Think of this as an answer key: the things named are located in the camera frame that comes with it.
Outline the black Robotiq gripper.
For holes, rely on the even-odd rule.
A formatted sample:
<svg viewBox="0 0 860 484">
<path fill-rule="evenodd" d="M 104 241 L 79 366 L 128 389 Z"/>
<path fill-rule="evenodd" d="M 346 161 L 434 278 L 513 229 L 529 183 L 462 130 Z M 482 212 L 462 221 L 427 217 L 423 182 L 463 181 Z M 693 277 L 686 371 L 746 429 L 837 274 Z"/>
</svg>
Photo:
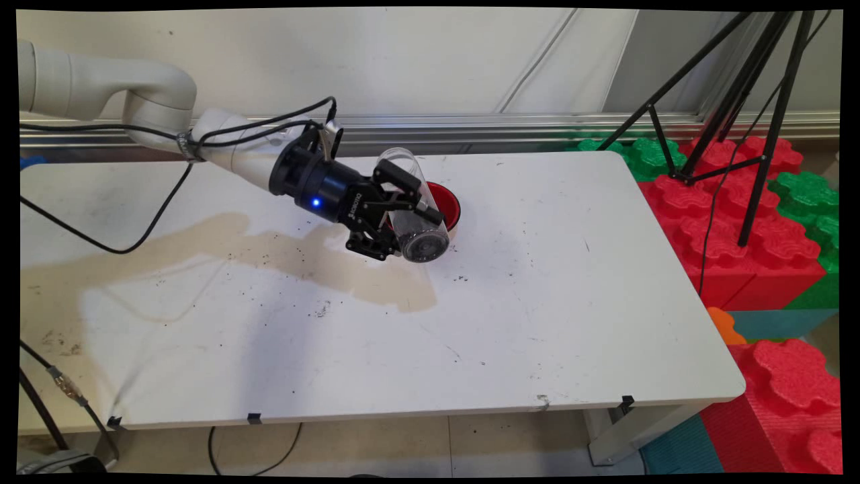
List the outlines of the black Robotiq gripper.
<svg viewBox="0 0 860 484">
<path fill-rule="evenodd" d="M 383 184 L 396 190 L 386 191 Z M 420 180 L 389 159 L 379 159 L 372 178 L 344 163 L 325 159 L 310 138 L 296 138 L 277 156 L 268 190 L 292 197 L 295 205 L 350 230 L 346 249 L 374 260 L 402 257 L 389 211 L 414 212 L 428 223 L 442 225 L 442 212 L 423 201 Z"/>
</svg>

